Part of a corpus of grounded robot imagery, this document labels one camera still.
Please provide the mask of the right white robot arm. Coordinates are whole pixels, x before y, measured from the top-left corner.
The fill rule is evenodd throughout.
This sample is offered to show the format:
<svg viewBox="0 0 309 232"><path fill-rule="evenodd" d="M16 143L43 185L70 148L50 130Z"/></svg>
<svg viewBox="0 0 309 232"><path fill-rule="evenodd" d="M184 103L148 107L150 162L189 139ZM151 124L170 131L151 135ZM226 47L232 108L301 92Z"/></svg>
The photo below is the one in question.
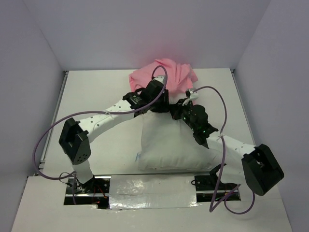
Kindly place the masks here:
<svg viewBox="0 0 309 232"><path fill-rule="evenodd" d="M180 99L169 107L173 119L181 119L192 130L195 141L212 154L222 154L241 163L240 173L221 161L210 171L210 184L221 189L226 183L241 184L245 181L254 194L263 196L284 178L284 172L271 149L261 144L254 146L223 135L208 122L205 107Z"/></svg>

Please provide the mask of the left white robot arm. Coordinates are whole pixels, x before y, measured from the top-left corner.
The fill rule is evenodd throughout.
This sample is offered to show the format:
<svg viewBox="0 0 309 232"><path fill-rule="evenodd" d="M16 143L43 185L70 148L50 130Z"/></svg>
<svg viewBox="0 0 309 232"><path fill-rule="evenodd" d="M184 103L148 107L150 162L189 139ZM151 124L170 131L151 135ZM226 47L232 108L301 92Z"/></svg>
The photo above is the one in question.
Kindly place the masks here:
<svg viewBox="0 0 309 232"><path fill-rule="evenodd" d="M95 177L88 161L90 144L107 130L153 109L154 104L164 98L166 83L167 77L157 76L138 92L127 93L102 114L79 121L71 117L65 121L59 144L72 163L77 187L82 192L88 193L95 186Z"/></svg>

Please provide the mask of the white pillow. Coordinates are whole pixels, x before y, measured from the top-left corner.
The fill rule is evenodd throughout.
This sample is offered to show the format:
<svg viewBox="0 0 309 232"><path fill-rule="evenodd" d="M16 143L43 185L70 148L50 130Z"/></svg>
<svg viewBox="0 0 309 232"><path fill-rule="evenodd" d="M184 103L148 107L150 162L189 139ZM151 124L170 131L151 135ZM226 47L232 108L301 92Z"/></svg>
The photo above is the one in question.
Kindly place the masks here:
<svg viewBox="0 0 309 232"><path fill-rule="evenodd" d="M141 151L136 157L140 171L209 171L216 156L199 145L191 129L169 112L148 111L142 116Z"/></svg>

